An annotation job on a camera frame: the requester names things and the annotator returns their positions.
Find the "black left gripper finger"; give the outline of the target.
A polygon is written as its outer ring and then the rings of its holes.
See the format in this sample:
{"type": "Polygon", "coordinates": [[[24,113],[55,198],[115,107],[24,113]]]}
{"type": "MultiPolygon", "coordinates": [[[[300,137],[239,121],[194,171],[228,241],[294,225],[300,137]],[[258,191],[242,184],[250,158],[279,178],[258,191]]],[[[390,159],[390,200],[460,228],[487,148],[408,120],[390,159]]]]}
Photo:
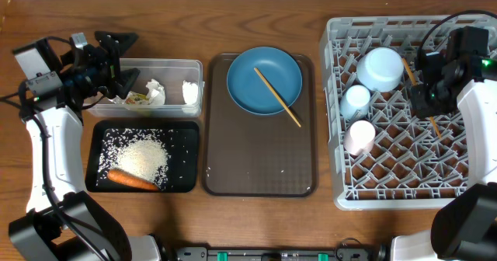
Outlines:
{"type": "Polygon", "coordinates": [[[100,47],[117,57],[129,50],[139,38],[136,33],[112,33],[106,31],[95,31],[94,36],[100,47]]]}
{"type": "Polygon", "coordinates": [[[138,68],[121,70],[114,80],[116,96],[126,99],[139,74],[140,70],[138,68]]]}

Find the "foil snack wrapper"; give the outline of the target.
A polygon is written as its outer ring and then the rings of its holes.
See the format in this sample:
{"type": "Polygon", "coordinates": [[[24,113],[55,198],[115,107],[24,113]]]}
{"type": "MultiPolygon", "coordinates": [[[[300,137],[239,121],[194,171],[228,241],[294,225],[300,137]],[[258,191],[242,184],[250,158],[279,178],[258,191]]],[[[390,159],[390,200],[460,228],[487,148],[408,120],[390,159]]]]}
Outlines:
{"type": "Polygon", "coordinates": [[[122,117],[151,117],[150,99],[145,94],[129,92],[125,99],[116,96],[112,102],[117,104],[122,117]]]}

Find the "wooden chopstick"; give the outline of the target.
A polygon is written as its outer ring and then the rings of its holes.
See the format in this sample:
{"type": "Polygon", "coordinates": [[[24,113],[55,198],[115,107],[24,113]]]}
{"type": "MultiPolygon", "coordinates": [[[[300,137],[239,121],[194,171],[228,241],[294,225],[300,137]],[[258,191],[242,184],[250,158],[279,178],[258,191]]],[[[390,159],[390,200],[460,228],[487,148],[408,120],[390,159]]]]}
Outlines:
{"type": "MultiPolygon", "coordinates": [[[[408,74],[408,77],[409,77],[409,79],[411,81],[412,86],[417,86],[417,81],[415,80],[415,76],[413,75],[413,73],[411,71],[411,68],[408,65],[408,62],[403,57],[401,58],[401,61],[402,61],[402,64],[404,65],[404,68],[405,68],[407,74],[408,74]]],[[[432,124],[433,129],[434,129],[437,137],[439,138],[439,140],[442,140],[442,135],[440,133],[440,130],[439,130],[439,128],[438,128],[438,126],[437,126],[434,118],[433,117],[429,117],[429,121],[432,124]]]]}
{"type": "Polygon", "coordinates": [[[280,95],[276,92],[276,90],[270,85],[269,81],[266,79],[266,77],[262,74],[262,72],[258,68],[254,68],[255,73],[259,76],[259,78],[263,81],[263,83],[266,85],[269,91],[273,94],[273,96],[276,98],[278,103],[283,107],[283,109],[287,112],[287,114],[291,117],[291,119],[295,122],[295,124],[298,127],[301,127],[300,121],[296,118],[296,116],[293,114],[293,112],[290,110],[290,108],[287,106],[287,104],[282,100],[280,95]]]}

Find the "white paper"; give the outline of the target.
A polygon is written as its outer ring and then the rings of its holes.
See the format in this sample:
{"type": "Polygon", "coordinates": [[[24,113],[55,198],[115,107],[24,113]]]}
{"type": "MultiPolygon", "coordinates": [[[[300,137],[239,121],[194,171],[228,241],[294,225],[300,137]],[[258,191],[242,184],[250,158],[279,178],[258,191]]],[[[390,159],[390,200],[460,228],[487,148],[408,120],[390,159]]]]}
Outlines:
{"type": "Polygon", "coordinates": [[[199,86],[195,82],[184,81],[182,84],[182,96],[186,105],[196,103],[199,96],[199,86]]]}
{"type": "Polygon", "coordinates": [[[155,79],[149,81],[146,85],[148,89],[147,99],[148,104],[151,106],[162,106],[165,104],[165,89],[155,79]]]}

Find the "light blue rice bowl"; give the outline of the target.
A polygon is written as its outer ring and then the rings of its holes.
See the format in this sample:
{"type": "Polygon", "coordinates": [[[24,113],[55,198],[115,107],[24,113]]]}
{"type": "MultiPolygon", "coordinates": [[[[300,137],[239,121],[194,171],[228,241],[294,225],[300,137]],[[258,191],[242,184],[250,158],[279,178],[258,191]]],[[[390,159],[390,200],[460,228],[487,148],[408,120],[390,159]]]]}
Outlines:
{"type": "Polygon", "coordinates": [[[390,92],[401,82],[404,65],[401,56],[387,47],[368,52],[356,66],[360,83],[369,90],[390,92]]]}

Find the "light blue cup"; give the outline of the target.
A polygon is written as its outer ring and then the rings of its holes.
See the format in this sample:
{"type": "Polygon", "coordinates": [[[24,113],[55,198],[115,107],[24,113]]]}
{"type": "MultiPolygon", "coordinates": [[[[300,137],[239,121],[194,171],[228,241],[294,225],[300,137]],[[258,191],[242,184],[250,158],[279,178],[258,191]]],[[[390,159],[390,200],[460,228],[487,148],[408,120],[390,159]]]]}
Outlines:
{"type": "Polygon", "coordinates": [[[347,120],[363,118],[368,113],[369,102],[369,89],[362,85],[353,85],[342,96],[339,111],[347,120]]]}

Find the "pink cup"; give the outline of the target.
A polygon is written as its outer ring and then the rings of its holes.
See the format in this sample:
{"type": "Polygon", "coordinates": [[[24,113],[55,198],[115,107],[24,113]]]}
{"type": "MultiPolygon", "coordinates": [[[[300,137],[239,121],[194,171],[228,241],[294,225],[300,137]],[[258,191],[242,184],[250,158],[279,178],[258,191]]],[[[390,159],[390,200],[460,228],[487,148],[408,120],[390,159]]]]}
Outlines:
{"type": "Polygon", "coordinates": [[[372,150],[375,137],[373,124],[366,120],[358,120],[346,132],[343,146],[351,155],[366,154],[372,150]]]}

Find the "orange carrot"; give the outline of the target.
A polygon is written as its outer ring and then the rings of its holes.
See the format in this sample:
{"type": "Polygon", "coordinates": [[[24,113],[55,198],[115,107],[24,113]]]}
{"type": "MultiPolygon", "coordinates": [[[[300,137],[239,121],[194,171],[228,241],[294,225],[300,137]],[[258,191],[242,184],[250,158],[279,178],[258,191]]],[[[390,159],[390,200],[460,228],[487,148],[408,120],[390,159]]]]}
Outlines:
{"type": "Polygon", "coordinates": [[[121,185],[138,188],[141,190],[159,191],[159,188],[151,182],[131,175],[130,173],[120,171],[118,169],[111,169],[107,173],[107,178],[115,183],[121,185]]]}

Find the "dark blue plate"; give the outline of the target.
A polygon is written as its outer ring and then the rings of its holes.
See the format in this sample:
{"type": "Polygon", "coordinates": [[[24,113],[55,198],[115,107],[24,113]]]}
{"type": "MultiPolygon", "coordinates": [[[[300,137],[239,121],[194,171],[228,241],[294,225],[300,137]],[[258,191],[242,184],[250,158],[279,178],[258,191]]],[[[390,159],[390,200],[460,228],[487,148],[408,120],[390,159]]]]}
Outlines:
{"type": "Polygon", "coordinates": [[[258,72],[287,106],[295,103],[301,94],[303,75],[297,62],[275,47],[255,47],[238,55],[228,69],[228,93],[242,109],[261,116],[283,111],[258,72]]]}

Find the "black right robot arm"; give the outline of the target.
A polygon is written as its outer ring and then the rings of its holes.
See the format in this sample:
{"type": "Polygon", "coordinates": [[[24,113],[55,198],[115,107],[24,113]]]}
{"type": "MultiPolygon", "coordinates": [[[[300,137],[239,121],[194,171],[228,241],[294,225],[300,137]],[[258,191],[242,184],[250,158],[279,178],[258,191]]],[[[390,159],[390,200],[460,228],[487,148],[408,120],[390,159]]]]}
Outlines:
{"type": "Polygon", "coordinates": [[[393,260],[496,258],[496,62],[489,32],[450,32],[445,54],[418,52],[422,84],[409,89],[418,117],[459,110],[466,130],[469,188],[436,214],[432,227],[391,243],[393,260]]]}

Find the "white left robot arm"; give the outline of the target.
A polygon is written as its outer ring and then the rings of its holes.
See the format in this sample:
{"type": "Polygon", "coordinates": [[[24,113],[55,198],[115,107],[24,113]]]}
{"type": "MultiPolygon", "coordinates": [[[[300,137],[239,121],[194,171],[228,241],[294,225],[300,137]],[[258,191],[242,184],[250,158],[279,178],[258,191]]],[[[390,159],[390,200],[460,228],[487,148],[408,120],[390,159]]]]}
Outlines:
{"type": "Polygon", "coordinates": [[[127,235],[84,183],[85,100],[98,94],[124,98],[139,75],[136,68],[120,67],[136,33],[94,36],[90,44],[83,33],[73,34],[62,55],[50,37],[13,51],[26,75],[16,94],[33,149],[33,185],[26,214],[9,224],[9,238],[27,260],[164,260],[156,237],[127,235]]]}

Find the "grey dishwasher rack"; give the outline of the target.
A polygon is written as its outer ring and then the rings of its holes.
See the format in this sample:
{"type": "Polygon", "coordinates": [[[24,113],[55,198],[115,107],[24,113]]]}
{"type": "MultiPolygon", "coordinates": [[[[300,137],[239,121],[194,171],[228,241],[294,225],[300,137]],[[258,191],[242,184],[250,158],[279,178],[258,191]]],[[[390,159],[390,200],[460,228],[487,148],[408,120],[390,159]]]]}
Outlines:
{"type": "Polygon", "coordinates": [[[496,21],[485,15],[376,16],[330,19],[319,48],[328,118],[333,200],[344,211],[440,208],[467,188],[468,154],[459,113],[428,119],[414,115],[408,75],[390,92],[373,92],[366,119],[376,131],[369,153],[354,156],[343,146],[350,122],[339,112],[342,95],[358,84],[356,66],[369,51],[387,47],[407,61],[419,46],[441,51],[450,31],[463,26],[489,32],[496,53],[496,21]]]}

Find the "clear plastic bin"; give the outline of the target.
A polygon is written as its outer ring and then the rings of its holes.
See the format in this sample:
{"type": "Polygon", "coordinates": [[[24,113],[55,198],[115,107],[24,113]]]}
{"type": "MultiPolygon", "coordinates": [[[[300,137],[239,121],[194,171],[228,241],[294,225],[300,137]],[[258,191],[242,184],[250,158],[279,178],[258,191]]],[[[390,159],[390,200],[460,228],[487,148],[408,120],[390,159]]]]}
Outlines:
{"type": "MultiPolygon", "coordinates": [[[[165,89],[165,104],[151,106],[151,117],[160,118],[194,118],[201,113],[203,99],[203,66],[200,61],[187,59],[145,59],[123,58],[120,60],[122,70],[138,68],[140,74],[131,92],[147,94],[146,85],[152,79],[158,81],[165,89]],[[199,96],[195,104],[186,105],[182,96],[184,81],[195,82],[199,86],[199,96]]],[[[89,112],[96,117],[122,117],[120,108],[109,99],[101,100],[98,96],[85,100],[92,105],[89,112]]]]}

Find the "dark brown serving tray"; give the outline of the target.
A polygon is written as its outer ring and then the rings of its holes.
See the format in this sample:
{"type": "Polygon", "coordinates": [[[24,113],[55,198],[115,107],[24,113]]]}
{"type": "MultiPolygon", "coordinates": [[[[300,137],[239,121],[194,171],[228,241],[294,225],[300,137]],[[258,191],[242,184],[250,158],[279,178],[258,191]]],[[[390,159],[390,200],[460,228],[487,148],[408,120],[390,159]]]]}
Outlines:
{"type": "Polygon", "coordinates": [[[209,65],[206,94],[205,159],[202,182],[214,196],[307,197],[318,185],[314,66],[294,55],[303,89],[285,113],[259,116],[239,107],[228,93],[228,69],[235,54],[220,54],[209,65]]]}

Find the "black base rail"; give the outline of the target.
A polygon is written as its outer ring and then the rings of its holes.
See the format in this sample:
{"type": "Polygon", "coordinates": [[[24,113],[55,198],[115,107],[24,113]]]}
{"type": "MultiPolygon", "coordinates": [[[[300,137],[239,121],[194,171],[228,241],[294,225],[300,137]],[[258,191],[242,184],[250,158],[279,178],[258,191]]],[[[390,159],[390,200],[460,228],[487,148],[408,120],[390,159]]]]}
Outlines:
{"type": "Polygon", "coordinates": [[[214,248],[197,245],[173,249],[172,261],[386,261],[390,247],[366,245],[355,238],[345,238],[335,247],[297,248],[214,248]]]}

